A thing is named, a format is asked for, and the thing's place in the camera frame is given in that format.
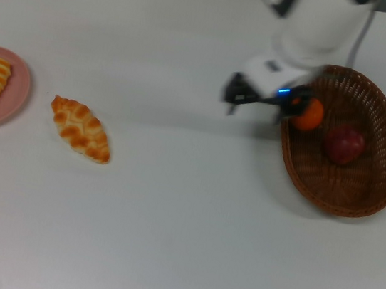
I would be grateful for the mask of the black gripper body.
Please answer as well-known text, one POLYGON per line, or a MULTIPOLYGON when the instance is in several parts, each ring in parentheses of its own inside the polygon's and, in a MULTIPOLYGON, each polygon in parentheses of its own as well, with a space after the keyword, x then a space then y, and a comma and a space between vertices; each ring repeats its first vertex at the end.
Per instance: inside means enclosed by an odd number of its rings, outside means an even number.
POLYGON ((267 105, 279 105, 280 107, 289 104, 292 101, 293 91, 291 88, 278 89, 270 97, 258 98, 259 103, 265 103, 267 105))

